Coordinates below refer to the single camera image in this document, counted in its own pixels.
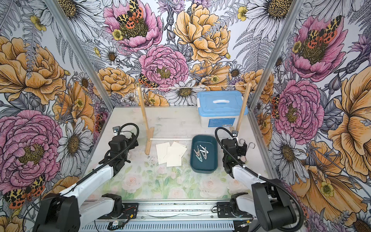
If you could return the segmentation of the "grey clothespin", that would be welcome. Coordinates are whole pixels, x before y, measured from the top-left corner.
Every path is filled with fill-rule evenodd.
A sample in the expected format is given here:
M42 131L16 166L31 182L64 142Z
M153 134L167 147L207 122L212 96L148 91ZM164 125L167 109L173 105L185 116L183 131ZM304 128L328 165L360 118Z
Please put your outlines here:
M201 148L201 151L204 153L204 154L208 154L209 151L207 150L206 147L203 147L202 145L199 145L199 147Z

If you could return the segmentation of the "teal clothespin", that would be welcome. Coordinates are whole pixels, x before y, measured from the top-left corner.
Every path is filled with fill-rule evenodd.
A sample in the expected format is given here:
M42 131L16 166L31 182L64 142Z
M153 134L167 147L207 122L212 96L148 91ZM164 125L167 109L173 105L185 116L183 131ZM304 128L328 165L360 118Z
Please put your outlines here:
M199 160L199 162L203 162L203 158L200 154L196 154L196 158Z

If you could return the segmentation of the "pink clothespin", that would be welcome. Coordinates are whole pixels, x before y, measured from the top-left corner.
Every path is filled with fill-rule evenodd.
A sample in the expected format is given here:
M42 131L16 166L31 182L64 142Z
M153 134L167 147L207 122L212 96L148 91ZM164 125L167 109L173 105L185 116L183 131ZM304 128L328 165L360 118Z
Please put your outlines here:
M198 157L198 159L201 158L201 155L199 153L199 149L197 149L197 150L193 149L193 151L194 151L195 155Z

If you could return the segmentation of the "white postcard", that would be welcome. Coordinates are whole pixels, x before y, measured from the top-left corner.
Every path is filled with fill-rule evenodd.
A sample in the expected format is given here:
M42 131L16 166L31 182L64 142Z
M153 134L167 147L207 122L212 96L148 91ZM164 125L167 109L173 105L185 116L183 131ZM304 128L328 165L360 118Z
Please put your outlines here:
M166 156L167 156L167 148L169 146L170 146L169 142L156 145L158 164L164 164L167 162Z
M172 147L186 148L185 145L182 145L182 144L180 144L180 143L178 143L178 142L176 142L176 141L174 141L174 142L172 143Z
M178 157L175 153L175 148L167 148L167 167L177 167L182 165L182 158Z
M179 147L173 147L173 148L175 148L175 153L180 158L182 158L185 152L187 151L187 148L179 148Z

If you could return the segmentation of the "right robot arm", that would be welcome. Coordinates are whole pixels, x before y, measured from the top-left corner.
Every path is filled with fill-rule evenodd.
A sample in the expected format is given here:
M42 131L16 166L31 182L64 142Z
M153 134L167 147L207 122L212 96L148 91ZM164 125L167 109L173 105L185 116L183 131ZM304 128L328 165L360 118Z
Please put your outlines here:
M231 211L235 215L248 213L257 218L260 226L270 231L283 230L297 222L297 215L289 194L278 188L277 179L264 180L248 169L239 159L246 152L247 144L239 146L236 139L222 139L223 167L233 179L248 187L252 195L238 193L231 198Z

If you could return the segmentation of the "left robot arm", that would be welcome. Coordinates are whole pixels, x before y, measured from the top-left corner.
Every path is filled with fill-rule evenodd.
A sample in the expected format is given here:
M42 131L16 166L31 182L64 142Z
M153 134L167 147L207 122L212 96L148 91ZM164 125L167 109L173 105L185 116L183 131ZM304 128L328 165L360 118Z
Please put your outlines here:
M91 203L87 199L120 172L128 162L129 150L138 146L137 138L135 134L130 139L114 136L109 142L110 150L92 172L59 193L47 194L40 203L33 231L77 232L102 216L120 217L124 212L121 196L104 194Z

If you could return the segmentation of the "metal scissors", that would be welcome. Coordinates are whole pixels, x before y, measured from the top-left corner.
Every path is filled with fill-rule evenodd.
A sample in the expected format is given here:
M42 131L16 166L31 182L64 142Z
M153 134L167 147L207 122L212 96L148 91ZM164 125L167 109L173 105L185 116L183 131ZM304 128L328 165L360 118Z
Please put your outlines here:
M249 150L255 149L256 144L254 142L249 142L248 144L244 139L239 140L239 145L241 146L240 158L243 163L247 163L246 155Z

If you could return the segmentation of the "dark teal tray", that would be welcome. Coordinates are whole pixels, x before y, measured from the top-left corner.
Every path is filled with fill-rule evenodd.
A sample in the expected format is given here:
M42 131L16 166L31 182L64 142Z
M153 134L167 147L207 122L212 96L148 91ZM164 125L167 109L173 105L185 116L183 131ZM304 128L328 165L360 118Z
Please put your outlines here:
M201 154L201 148L199 145L206 147L209 151L207 160L205 160ZM199 162L193 149L199 149L199 153L203 158L203 162ZM218 167L218 147L216 138L210 135L196 135L192 139L191 154L190 154L190 166L196 173L211 174Z

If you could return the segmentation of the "wooden stand base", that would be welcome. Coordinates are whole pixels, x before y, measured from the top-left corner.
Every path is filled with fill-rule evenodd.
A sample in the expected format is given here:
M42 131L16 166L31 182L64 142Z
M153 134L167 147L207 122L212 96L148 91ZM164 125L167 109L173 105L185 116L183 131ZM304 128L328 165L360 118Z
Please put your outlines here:
M147 128L146 129L146 147L145 147L145 154L146 155L149 155L150 154L150 150L151 150L151 146L152 146L152 142L153 141L188 141L188 140L192 140L192 138L181 138L181 137L165 137L165 138L156 138L154 137L154 130L155 128L154 127L150 127L150 128Z

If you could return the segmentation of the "blue lidded storage box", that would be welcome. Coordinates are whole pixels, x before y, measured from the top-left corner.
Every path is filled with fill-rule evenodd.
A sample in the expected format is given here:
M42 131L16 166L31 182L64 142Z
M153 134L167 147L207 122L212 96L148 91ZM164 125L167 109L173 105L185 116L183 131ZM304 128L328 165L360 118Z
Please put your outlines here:
M237 90L197 93L197 107L203 128L236 127L243 106Z

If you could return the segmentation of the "right wooden post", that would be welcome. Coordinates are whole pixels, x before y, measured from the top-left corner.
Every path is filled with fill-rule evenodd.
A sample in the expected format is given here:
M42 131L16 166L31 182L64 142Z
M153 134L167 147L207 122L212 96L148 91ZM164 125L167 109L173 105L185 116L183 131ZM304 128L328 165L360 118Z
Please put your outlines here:
M244 92L244 95L243 95L243 103L242 103L242 107L241 107L240 114L239 114L238 121L237 121L237 125L236 125L236 131L240 131L242 120L243 120L243 115L245 113L245 109L246 109L246 106L247 106L247 101L248 101L248 98L249 98L249 94L250 94L250 91L251 91L252 84L251 84L251 82L249 82L245 86L246 86L246 89L245 89L245 92Z

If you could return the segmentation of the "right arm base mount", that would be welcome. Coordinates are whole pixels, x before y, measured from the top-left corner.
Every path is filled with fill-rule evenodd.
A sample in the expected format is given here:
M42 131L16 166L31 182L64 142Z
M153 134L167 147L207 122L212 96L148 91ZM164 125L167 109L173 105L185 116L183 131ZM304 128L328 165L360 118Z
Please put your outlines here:
M252 218L249 213L237 209L236 204L230 202L217 202L216 213L218 218Z

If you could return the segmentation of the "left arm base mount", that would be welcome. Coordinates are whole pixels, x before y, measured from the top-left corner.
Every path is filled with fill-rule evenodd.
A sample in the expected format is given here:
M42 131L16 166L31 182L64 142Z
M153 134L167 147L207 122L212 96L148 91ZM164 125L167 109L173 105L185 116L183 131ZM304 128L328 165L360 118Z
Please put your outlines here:
M137 217L138 203L122 203L122 206L114 207L113 211L99 219L135 219Z

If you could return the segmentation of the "aluminium front rail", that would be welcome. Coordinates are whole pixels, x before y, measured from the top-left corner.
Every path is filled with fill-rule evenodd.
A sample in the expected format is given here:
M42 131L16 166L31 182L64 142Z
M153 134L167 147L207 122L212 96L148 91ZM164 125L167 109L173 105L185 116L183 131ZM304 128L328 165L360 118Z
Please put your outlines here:
M174 200L174 201L122 201L122 203L138 203L135 219L97 219L79 231L94 230L94 225L102 231L216 231L224 227L247 229L252 223L259 224L256 217L218 218L217 202L231 200ZM292 205L297 215L297 222L286 226L282 231L298 231L304 223L304 213L298 203Z

